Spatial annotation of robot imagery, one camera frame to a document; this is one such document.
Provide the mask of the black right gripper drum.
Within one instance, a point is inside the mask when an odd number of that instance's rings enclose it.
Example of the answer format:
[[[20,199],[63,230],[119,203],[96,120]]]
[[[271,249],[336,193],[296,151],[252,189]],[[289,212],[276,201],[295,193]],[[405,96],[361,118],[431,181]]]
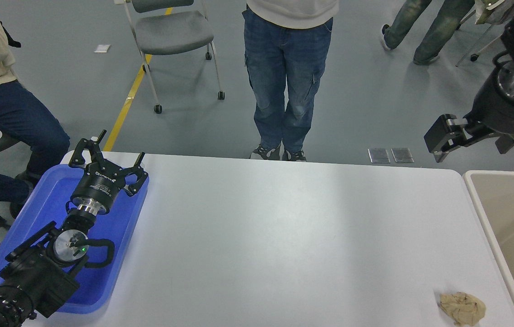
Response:
[[[514,68],[495,68],[475,96],[468,133],[514,136]]]

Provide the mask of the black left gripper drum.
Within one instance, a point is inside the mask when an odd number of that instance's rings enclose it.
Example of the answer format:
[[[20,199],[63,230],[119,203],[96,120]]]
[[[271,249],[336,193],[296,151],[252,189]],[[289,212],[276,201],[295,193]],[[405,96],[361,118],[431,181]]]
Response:
[[[70,200],[77,207],[93,200],[100,205],[98,214],[109,213],[120,189],[125,186],[125,178],[120,178],[121,169],[113,162],[89,163]]]

